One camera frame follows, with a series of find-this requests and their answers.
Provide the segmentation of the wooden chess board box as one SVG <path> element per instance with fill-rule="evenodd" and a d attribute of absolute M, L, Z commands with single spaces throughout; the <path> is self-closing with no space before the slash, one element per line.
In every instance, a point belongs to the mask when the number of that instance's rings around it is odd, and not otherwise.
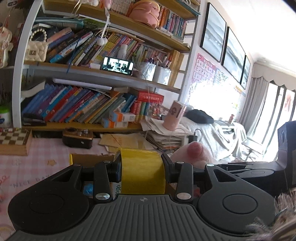
<path fill-rule="evenodd" d="M 27 156 L 29 154 L 32 131 L 25 128 L 1 128 L 1 155 Z"/>

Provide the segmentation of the black cap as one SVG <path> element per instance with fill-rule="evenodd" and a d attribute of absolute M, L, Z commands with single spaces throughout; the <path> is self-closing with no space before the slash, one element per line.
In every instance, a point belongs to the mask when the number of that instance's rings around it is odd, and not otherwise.
<path fill-rule="evenodd" d="M 185 114 L 189 120 L 200 124 L 213 124 L 214 119 L 202 110 L 193 109 Z"/>

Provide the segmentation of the blue wrapper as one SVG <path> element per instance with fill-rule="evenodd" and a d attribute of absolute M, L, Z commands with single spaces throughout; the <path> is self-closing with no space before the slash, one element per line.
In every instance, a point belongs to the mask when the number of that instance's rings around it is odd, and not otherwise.
<path fill-rule="evenodd" d="M 93 198 L 93 184 L 88 183 L 84 186 L 83 194 L 89 198 Z"/>

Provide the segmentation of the pink cup holder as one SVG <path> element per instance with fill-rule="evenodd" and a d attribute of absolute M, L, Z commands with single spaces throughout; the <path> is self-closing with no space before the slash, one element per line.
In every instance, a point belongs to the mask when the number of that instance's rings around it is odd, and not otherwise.
<path fill-rule="evenodd" d="M 171 108 L 164 119 L 163 126 L 167 130 L 174 131 L 178 127 L 180 120 L 185 112 L 185 109 L 186 106 L 183 103 L 175 100 L 172 103 Z"/>

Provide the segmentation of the pink checkered tablecloth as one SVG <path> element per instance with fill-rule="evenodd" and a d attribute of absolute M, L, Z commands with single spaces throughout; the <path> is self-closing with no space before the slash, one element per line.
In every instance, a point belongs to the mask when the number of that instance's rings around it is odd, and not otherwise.
<path fill-rule="evenodd" d="M 27 156 L 1 155 L 1 240 L 15 231 L 8 216 L 10 200 L 22 190 L 66 168 L 71 154 L 107 155 L 94 140 L 91 149 L 70 148 L 59 138 L 34 138 Z"/>

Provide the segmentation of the white bookshelf unit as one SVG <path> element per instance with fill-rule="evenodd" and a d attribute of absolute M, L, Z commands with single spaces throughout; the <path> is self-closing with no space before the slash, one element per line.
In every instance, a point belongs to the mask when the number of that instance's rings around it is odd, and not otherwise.
<path fill-rule="evenodd" d="M 29 126 L 25 113 L 35 113 L 45 129 L 79 123 L 98 128 L 99 97 L 83 113 L 79 95 L 87 84 L 133 87 L 162 93 L 165 100 L 185 99 L 191 66 L 175 87 L 185 56 L 193 59 L 187 28 L 200 12 L 186 1 L 18 1 L 27 10 L 14 63 L 12 119 L 15 128 Z M 49 44 L 45 62 L 25 61 L 31 32 L 42 28 Z M 104 57 L 133 61 L 132 76 L 101 70 Z"/>

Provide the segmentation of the yellow cardboard box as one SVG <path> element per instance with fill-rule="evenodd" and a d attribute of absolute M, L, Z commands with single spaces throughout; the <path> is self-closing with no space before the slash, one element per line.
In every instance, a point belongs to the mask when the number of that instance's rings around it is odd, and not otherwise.
<path fill-rule="evenodd" d="M 104 161 L 112 162 L 114 155 L 89 155 L 89 154 L 70 154 L 70 165 L 80 164 L 85 168 L 94 167 L 95 164 Z"/>

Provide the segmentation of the gold tape roll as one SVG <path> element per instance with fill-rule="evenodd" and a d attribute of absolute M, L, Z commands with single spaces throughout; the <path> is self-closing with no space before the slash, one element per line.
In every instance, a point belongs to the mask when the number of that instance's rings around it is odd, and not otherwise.
<path fill-rule="evenodd" d="M 120 148 L 114 159 L 120 159 L 121 180 L 111 182 L 113 196 L 162 195 L 166 189 L 165 167 L 155 151 Z"/>

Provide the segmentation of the pink plush pig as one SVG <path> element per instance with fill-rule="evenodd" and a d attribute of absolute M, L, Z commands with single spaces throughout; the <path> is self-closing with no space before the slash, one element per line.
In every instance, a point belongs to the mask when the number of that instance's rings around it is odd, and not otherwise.
<path fill-rule="evenodd" d="M 190 163 L 194 168 L 204 169 L 206 164 L 218 164 L 208 149 L 199 142 L 180 147 L 170 157 L 173 162 Z"/>

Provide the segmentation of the white quilted handbag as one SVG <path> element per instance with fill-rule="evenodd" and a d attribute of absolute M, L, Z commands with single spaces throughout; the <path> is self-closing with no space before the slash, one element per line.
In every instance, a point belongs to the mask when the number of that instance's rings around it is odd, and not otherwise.
<path fill-rule="evenodd" d="M 42 33 L 43 41 L 33 41 L 34 35 Z M 47 43 L 47 32 L 42 29 L 36 29 L 31 32 L 27 49 L 25 52 L 25 61 L 45 62 L 49 44 Z"/>

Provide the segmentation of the black brown device case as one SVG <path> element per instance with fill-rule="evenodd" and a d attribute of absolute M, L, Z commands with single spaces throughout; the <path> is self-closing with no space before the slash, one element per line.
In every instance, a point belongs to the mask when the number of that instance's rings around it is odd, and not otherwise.
<path fill-rule="evenodd" d="M 91 149 L 93 131 L 89 129 L 66 128 L 62 132 L 62 142 L 70 148 Z"/>

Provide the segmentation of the orange white medicine box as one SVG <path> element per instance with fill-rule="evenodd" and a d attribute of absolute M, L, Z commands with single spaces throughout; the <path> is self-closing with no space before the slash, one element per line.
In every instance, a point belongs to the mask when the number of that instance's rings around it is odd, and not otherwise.
<path fill-rule="evenodd" d="M 118 111 L 112 112 L 109 115 L 109 119 L 113 122 L 133 122 L 136 115 L 133 113 L 121 113 Z"/>

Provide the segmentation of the white green lidded jar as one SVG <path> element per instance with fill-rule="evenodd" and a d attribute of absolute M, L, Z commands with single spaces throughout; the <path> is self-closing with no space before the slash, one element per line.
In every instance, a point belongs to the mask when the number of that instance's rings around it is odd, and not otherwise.
<path fill-rule="evenodd" d="M 0 127 L 10 128 L 12 124 L 11 120 L 11 105 L 3 104 L 0 109 Z"/>

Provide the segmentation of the phone on shelf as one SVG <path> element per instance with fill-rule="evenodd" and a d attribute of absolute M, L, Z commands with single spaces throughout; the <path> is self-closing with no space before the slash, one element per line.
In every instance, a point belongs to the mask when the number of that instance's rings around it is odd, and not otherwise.
<path fill-rule="evenodd" d="M 133 61 L 122 60 L 112 57 L 104 57 L 104 60 L 101 65 L 101 70 L 120 73 L 128 76 L 132 76 L 133 68 Z"/>

